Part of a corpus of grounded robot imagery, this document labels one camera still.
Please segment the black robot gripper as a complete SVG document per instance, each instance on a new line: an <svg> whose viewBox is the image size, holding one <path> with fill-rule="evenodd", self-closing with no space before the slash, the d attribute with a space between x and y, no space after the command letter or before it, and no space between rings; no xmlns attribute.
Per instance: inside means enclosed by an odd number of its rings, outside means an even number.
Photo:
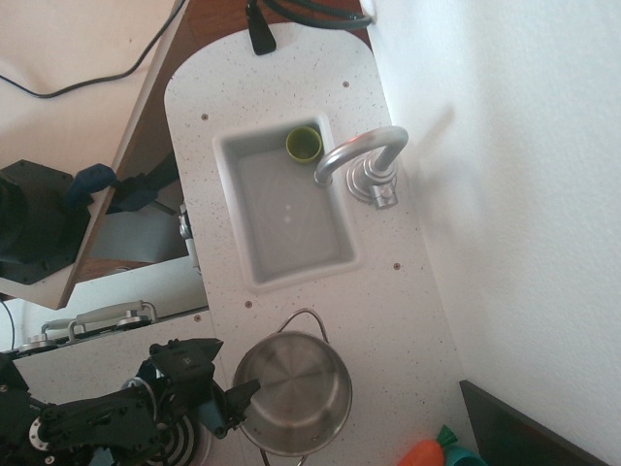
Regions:
<svg viewBox="0 0 621 466"><path fill-rule="evenodd" d="M154 424L188 415L222 439L227 424L245 421L245 410L261 387L258 380L251 380L224 393L214 381L213 363L222 346L216 338L152 344L134 385L125 386L123 394L145 410Z"/></svg>

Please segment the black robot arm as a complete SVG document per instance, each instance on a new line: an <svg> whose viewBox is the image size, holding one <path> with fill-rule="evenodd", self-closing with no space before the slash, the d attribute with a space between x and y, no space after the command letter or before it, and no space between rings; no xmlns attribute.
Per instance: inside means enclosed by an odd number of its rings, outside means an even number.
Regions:
<svg viewBox="0 0 621 466"><path fill-rule="evenodd" d="M223 390L216 338L153 344L137 376L116 392L60 405L33 398L10 356L1 356L1 462L89 465L97 451L114 465L176 465L196 449L200 428L217 439L245 421L260 382Z"/></svg>

